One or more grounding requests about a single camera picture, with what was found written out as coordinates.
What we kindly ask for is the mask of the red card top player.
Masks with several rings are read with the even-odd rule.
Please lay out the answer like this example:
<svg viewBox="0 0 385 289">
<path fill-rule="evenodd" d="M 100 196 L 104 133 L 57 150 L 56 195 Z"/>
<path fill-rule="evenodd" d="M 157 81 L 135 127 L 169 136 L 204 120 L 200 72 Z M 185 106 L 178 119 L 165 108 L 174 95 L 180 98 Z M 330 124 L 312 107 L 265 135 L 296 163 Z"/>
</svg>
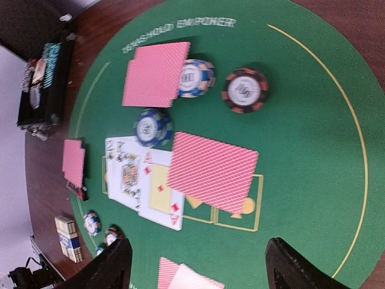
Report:
<svg viewBox="0 0 385 289">
<path fill-rule="evenodd" d="M 133 59 L 128 63 L 123 90 L 124 107 L 170 108 L 177 96 L 181 67 L 164 61 Z"/>
</svg>

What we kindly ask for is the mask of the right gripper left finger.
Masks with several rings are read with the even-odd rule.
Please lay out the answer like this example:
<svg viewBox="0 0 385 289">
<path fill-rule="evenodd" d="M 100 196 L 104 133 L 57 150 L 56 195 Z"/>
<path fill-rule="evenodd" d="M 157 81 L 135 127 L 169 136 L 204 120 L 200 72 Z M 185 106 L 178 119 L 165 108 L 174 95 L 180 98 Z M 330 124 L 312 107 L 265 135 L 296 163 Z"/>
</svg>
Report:
<svg viewBox="0 0 385 289">
<path fill-rule="evenodd" d="M 127 238 L 119 238 L 92 262 L 58 288 L 129 288 L 132 246 Z"/>
</svg>

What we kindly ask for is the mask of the teal chips in case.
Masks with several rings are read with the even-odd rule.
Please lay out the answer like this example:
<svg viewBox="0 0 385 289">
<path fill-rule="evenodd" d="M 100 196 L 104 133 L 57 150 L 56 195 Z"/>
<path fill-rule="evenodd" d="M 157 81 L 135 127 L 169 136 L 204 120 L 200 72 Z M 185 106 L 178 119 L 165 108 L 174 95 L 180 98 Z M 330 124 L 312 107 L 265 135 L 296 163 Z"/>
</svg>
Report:
<svg viewBox="0 0 385 289">
<path fill-rule="evenodd" d="M 47 89 L 53 83 L 54 70 L 60 53 L 61 43 L 46 43 L 43 49 L 42 59 L 46 63 L 43 80 L 43 88 Z"/>
</svg>

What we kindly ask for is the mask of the blue tan ten chip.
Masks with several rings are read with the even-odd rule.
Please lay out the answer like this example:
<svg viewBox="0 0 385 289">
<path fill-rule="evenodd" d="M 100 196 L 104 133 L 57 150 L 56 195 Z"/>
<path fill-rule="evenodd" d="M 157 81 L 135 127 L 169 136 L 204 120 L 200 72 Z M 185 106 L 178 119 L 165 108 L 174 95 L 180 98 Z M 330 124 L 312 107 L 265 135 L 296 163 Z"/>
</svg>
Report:
<svg viewBox="0 0 385 289">
<path fill-rule="evenodd" d="M 101 232 L 102 224 L 99 215 L 95 211 L 89 211 L 83 216 L 84 227 L 92 237 Z"/>
</svg>

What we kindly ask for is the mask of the round green poker mat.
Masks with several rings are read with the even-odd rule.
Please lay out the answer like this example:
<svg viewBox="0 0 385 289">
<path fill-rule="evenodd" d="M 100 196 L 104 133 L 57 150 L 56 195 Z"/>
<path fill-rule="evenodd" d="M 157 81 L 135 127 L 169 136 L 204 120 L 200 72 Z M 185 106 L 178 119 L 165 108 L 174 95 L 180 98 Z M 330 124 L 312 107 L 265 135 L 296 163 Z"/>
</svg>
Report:
<svg viewBox="0 0 385 289">
<path fill-rule="evenodd" d="M 102 191 L 105 139 L 132 134 L 139 108 L 124 107 L 128 63 L 141 45 L 191 42 L 211 61 L 215 87 L 177 99 L 176 131 L 257 151 L 249 195 L 261 205 L 241 219 L 185 205 L 180 231 L 138 215 Z M 264 106 L 233 112 L 221 93 L 240 67 L 264 74 Z M 86 147 L 89 200 L 71 199 L 78 223 L 95 210 L 134 251 L 132 288 L 156 288 L 160 257 L 222 282 L 266 288 L 269 239 L 287 241 L 312 264 L 359 288 L 384 250 L 384 92 L 361 55 L 327 22 L 291 1 L 167 1 L 122 28 L 91 66 L 69 134 Z"/>
</svg>

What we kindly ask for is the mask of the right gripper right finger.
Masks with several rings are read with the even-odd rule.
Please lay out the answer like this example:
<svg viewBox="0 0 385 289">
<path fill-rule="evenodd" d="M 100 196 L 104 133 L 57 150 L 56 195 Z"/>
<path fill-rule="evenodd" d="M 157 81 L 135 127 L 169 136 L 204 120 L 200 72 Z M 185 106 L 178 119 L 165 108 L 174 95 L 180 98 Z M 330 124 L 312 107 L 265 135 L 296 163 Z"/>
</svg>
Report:
<svg viewBox="0 0 385 289">
<path fill-rule="evenodd" d="M 269 240 L 265 261 L 270 288 L 348 289 L 320 271 L 282 238 Z"/>
</svg>

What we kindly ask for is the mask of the brown black chip top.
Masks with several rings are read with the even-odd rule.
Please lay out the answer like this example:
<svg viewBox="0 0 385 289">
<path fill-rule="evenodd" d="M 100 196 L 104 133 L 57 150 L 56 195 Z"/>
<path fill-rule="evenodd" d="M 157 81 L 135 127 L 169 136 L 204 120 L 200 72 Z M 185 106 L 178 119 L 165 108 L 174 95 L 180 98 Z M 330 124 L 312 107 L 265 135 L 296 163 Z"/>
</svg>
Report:
<svg viewBox="0 0 385 289">
<path fill-rule="evenodd" d="M 227 76 L 221 98 L 235 113 L 260 110 L 267 99 L 269 84 L 258 70 L 240 67 Z"/>
</svg>

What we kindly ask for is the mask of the single red-backed card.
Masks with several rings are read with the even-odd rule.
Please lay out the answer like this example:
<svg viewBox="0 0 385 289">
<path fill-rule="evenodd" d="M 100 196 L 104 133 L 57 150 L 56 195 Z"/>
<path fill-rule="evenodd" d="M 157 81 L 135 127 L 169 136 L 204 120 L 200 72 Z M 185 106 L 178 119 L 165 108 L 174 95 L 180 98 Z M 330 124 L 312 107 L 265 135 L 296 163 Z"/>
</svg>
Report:
<svg viewBox="0 0 385 289">
<path fill-rule="evenodd" d="M 82 187 L 84 176 L 85 149 L 80 140 L 65 140 L 62 171 L 64 178 L 77 187 Z"/>
</svg>

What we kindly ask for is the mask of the green blue chip top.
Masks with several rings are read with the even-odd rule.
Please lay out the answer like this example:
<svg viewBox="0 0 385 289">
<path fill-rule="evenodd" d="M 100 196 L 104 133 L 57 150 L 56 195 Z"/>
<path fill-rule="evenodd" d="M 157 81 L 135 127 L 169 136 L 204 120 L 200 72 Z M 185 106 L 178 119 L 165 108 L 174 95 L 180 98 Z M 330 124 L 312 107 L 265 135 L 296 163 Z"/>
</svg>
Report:
<svg viewBox="0 0 385 289">
<path fill-rule="evenodd" d="M 162 147 L 173 136 L 173 121 L 165 110 L 145 108 L 133 126 L 135 136 L 142 146 Z"/>
</svg>

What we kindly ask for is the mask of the red card bottom player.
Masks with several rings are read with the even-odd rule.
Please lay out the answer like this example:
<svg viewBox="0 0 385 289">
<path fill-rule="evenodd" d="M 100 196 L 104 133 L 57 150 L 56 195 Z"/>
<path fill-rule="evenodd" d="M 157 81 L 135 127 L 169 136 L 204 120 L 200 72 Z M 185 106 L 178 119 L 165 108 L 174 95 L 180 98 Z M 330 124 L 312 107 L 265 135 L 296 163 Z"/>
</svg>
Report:
<svg viewBox="0 0 385 289">
<path fill-rule="evenodd" d="M 166 257 L 160 257 L 159 270 L 158 270 L 158 289 L 167 289 L 174 278 L 179 264 L 167 259 Z"/>
</svg>

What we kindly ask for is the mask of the gold blue card box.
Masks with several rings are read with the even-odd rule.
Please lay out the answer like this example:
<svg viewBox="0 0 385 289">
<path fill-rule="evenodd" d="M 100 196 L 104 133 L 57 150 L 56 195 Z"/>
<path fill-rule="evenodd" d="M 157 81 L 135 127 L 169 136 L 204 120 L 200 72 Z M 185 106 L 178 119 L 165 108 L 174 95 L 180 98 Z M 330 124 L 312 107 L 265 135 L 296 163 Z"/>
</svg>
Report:
<svg viewBox="0 0 385 289">
<path fill-rule="evenodd" d="M 81 262 L 84 257 L 75 221 L 64 216 L 57 216 L 54 220 L 63 255 L 74 263 Z"/>
</svg>

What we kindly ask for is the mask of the ace of diamonds card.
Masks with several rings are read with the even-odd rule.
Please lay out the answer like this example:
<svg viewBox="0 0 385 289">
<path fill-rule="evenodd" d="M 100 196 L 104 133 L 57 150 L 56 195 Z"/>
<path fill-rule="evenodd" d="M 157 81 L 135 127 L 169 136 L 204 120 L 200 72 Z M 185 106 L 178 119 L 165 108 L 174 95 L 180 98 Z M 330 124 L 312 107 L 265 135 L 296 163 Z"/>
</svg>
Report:
<svg viewBox="0 0 385 289">
<path fill-rule="evenodd" d="M 141 201 L 139 216 L 180 231 L 183 223 L 185 196 L 167 185 L 171 153 L 146 149 L 140 159 L 139 186 Z"/>
</svg>

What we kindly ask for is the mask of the clear dealer button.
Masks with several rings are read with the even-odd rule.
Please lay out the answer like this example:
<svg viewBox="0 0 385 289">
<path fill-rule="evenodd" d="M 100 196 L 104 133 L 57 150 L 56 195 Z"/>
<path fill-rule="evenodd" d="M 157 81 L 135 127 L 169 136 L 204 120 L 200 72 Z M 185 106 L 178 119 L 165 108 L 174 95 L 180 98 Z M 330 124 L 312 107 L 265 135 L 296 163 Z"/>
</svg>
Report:
<svg viewBox="0 0 385 289">
<path fill-rule="evenodd" d="M 40 87 L 31 87 L 29 91 L 29 103 L 31 107 L 35 110 L 40 106 L 41 102 L 41 93 Z"/>
</svg>

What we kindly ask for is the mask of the king of clubs card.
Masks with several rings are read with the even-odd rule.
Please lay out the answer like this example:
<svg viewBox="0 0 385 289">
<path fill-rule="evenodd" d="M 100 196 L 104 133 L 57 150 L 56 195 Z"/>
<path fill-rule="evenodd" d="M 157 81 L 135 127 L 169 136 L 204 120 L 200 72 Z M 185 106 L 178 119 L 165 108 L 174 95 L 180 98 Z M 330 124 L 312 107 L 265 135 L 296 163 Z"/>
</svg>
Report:
<svg viewBox="0 0 385 289">
<path fill-rule="evenodd" d="M 131 137 L 117 140 L 115 161 L 117 163 L 115 200 L 124 206 L 139 211 L 141 203 L 140 161 L 143 150 Z"/>
</svg>

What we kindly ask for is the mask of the green blue chip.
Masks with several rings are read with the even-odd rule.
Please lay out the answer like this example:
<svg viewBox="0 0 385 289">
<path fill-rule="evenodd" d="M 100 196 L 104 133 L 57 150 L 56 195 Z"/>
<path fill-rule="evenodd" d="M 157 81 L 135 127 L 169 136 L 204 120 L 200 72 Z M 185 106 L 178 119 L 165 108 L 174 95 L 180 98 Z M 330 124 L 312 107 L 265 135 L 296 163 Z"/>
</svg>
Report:
<svg viewBox="0 0 385 289">
<path fill-rule="evenodd" d="M 98 245 L 98 247 L 95 249 L 96 256 L 99 256 L 104 250 L 106 246 L 104 244 Z"/>
<path fill-rule="evenodd" d="M 165 110 L 145 108 L 133 126 L 135 136 L 142 146 L 162 147 L 173 136 L 173 121 Z"/>
</svg>

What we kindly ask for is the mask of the two of clubs card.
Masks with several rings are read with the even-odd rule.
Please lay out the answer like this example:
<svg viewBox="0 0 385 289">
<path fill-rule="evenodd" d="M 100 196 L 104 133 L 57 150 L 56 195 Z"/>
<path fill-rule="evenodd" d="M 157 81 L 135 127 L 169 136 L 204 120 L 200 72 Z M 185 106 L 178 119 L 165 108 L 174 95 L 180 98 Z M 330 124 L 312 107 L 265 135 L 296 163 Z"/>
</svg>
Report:
<svg viewBox="0 0 385 289">
<path fill-rule="evenodd" d="M 118 140 L 119 139 L 117 137 L 105 139 L 105 156 L 108 174 L 108 194 L 109 198 L 114 201 L 118 201 L 119 198 L 119 167 L 116 162 Z"/>
</svg>

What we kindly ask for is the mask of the tan blue chips in case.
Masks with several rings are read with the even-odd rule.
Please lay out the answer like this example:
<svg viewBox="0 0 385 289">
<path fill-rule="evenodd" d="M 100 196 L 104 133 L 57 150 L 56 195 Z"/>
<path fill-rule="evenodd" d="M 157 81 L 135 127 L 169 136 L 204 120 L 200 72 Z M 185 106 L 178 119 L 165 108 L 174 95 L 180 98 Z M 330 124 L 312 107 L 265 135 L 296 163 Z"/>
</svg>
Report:
<svg viewBox="0 0 385 289">
<path fill-rule="evenodd" d="M 24 93 L 29 92 L 29 86 L 30 86 L 33 74 L 34 74 L 34 66 L 27 64 L 23 71 L 22 83 L 21 83 L 21 89 Z"/>
</svg>

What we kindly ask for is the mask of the card pack in case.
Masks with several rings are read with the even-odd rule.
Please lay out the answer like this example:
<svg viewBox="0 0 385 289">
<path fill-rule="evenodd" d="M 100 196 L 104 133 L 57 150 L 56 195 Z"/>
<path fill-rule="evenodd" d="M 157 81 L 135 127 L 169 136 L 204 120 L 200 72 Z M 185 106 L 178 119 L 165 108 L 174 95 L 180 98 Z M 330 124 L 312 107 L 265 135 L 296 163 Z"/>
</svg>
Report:
<svg viewBox="0 0 385 289">
<path fill-rule="evenodd" d="M 46 62 L 44 59 L 41 58 L 36 62 L 34 74 L 32 76 L 32 81 L 31 81 L 32 85 L 36 85 L 43 81 L 45 77 L 45 70 L 46 70 Z"/>
</svg>

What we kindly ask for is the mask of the red black all-in triangle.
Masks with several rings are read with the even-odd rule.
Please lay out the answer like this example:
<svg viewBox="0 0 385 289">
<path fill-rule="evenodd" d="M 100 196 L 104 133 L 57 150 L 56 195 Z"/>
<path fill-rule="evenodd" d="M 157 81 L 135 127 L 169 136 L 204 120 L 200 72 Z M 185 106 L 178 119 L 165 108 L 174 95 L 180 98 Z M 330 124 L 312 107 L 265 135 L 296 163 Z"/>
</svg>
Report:
<svg viewBox="0 0 385 289">
<path fill-rule="evenodd" d="M 75 184 L 67 181 L 66 188 L 70 190 L 79 200 L 87 201 L 88 193 L 86 186 L 77 187 Z"/>
</svg>

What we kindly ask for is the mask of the white blue chip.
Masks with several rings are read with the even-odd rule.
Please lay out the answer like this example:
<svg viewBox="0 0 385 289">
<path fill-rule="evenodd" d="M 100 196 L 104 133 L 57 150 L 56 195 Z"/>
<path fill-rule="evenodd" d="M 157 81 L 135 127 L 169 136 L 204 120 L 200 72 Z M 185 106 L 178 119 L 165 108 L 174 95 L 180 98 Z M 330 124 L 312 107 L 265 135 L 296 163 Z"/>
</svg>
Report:
<svg viewBox="0 0 385 289">
<path fill-rule="evenodd" d="M 216 82 L 216 68 L 208 61 L 187 59 L 180 78 L 178 97 L 197 98 L 210 91 Z"/>
</svg>

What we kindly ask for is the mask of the red card player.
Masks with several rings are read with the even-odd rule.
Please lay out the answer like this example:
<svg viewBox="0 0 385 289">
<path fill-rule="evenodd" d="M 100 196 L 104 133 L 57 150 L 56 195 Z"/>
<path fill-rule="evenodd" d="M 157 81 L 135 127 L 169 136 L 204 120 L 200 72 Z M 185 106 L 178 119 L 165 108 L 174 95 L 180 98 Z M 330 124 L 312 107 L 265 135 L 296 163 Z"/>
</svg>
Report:
<svg viewBox="0 0 385 289">
<path fill-rule="evenodd" d="M 170 108 L 177 96 L 181 67 L 164 61 L 133 59 L 128 63 L 123 90 L 124 107 Z"/>
<path fill-rule="evenodd" d="M 167 289 L 174 278 L 179 264 L 167 259 L 166 257 L 160 257 L 159 270 L 158 270 L 158 289 Z"/>
</svg>

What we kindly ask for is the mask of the brown black chip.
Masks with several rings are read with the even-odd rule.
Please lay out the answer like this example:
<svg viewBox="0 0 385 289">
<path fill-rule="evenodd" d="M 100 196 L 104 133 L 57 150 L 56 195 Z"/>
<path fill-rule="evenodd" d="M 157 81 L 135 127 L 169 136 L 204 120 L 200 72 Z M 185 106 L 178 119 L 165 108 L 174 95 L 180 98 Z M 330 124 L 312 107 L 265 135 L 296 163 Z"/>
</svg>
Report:
<svg viewBox="0 0 385 289">
<path fill-rule="evenodd" d="M 269 84 L 258 70 L 240 67 L 227 76 L 221 98 L 235 113 L 260 110 L 267 99 Z"/>
<path fill-rule="evenodd" d="M 105 231 L 105 243 L 107 246 L 110 246 L 116 240 L 122 239 L 124 237 L 125 235 L 122 230 L 116 226 L 110 226 Z"/>
</svg>

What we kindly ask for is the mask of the black poker chip case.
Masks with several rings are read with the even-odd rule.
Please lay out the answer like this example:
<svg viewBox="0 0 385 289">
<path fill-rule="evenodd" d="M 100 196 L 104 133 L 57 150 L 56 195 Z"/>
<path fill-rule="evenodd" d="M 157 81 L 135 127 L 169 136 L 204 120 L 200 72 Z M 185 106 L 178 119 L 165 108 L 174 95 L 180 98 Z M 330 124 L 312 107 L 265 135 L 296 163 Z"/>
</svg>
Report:
<svg viewBox="0 0 385 289">
<path fill-rule="evenodd" d="M 63 117 L 75 34 L 40 1 L 1 1 L 1 45 L 25 60 L 17 127 L 47 140 Z"/>
</svg>

